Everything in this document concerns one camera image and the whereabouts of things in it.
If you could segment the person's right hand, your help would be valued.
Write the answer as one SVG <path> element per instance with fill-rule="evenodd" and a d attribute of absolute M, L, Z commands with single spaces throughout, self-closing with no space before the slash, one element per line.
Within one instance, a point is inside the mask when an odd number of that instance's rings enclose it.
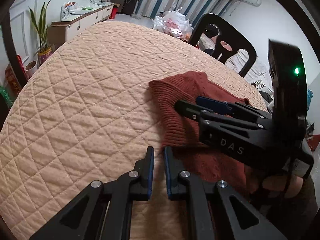
<path fill-rule="evenodd" d="M 286 188 L 287 176 L 271 176 L 266 178 L 262 185 L 263 188 L 270 191 L 270 196 L 279 196 L 284 193 L 285 198 L 295 197 L 302 189 L 303 179 L 292 175 L 290 178 L 290 183 Z"/>

